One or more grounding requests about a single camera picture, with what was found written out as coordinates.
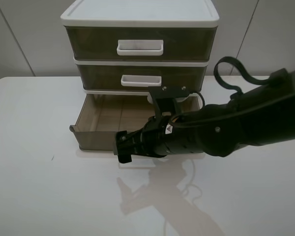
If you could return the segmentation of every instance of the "tabletop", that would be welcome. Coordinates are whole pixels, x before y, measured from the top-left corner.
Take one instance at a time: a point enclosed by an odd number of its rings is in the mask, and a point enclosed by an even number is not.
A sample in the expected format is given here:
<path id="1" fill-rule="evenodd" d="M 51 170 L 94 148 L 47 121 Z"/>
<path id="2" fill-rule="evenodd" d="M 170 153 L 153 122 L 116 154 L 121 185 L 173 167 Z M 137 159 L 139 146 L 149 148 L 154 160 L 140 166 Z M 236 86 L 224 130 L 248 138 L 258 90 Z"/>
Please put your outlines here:
<path id="1" fill-rule="evenodd" d="M 205 78 L 207 104 L 231 93 Z M 0 236 L 295 236 L 295 140 L 121 165 L 69 131 L 85 96 L 80 77 L 0 80 Z"/>

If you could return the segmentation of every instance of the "open drawer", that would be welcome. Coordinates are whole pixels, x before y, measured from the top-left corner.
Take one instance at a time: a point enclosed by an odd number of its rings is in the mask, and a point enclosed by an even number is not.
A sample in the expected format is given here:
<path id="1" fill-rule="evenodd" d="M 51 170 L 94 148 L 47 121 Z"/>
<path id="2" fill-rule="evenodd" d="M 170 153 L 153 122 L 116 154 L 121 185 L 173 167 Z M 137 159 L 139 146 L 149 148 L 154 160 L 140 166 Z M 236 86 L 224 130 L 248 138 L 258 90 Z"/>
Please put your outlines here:
<path id="1" fill-rule="evenodd" d="M 198 97 L 180 103 L 185 112 L 200 109 Z M 141 129 L 155 115 L 146 96 L 87 94 L 79 118 L 70 131 L 81 150 L 113 150 L 115 133 Z"/>

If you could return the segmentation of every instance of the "translucent brown drawer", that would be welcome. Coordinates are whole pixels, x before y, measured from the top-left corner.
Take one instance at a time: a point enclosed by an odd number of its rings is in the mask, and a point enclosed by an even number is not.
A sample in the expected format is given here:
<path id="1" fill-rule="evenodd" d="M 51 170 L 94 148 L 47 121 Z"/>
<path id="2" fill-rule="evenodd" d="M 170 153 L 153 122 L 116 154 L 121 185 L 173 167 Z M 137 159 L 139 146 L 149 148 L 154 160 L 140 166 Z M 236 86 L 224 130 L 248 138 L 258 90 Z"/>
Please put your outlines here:
<path id="1" fill-rule="evenodd" d="M 200 108 L 198 97 L 179 103 L 183 111 Z M 115 133 L 141 129 L 155 115 L 146 96 L 87 94 L 75 125 L 70 130 L 81 150 L 113 150 Z"/>
<path id="2" fill-rule="evenodd" d="M 114 61 L 208 61 L 216 29 L 66 27 L 76 59 Z"/>
<path id="3" fill-rule="evenodd" d="M 186 86 L 199 90 L 206 72 L 202 67 L 119 66 L 78 64 L 83 87 L 88 91 L 145 91 L 147 86 Z M 129 80 L 140 80 L 128 83 Z"/>

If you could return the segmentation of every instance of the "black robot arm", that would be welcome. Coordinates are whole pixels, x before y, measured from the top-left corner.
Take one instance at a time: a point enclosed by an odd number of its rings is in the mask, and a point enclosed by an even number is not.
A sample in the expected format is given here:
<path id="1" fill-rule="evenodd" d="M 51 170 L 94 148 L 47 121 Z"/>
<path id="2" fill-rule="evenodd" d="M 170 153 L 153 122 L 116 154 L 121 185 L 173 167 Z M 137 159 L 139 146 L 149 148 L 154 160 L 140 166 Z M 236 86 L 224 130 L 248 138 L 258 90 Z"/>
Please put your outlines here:
<path id="1" fill-rule="evenodd" d="M 222 62 L 231 63 L 246 81 L 260 86 L 243 93 L 239 87 L 227 84 L 218 73 Z M 281 69 L 267 80 L 257 80 L 237 59 L 225 57 L 217 63 L 214 75 L 222 87 L 236 93 L 227 104 L 210 104 L 194 112 L 182 113 L 176 99 L 197 91 L 149 87 L 155 116 L 140 130 L 116 134 L 114 154 L 119 162 L 131 162 L 132 154 L 159 158 L 205 152 L 225 157 L 247 145 L 295 139 L 295 71 Z"/>

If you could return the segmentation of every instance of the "white drawer handle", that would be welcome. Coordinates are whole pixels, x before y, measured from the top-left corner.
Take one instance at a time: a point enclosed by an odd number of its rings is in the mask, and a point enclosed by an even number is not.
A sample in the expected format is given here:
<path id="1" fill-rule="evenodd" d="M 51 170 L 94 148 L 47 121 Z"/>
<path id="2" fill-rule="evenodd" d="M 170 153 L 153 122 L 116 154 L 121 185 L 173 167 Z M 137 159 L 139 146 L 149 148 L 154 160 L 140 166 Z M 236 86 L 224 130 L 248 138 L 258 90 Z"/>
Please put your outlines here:
<path id="1" fill-rule="evenodd" d="M 163 51 L 163 40 L 118 40 L 119 56 L 160 56 Z"/>
<path id="2" fill-rule="evenodd" d="M 162 77 L 146 75 L 123 75 L 121 77 L 121 85 L 128 87 L 161 86 Z"/>

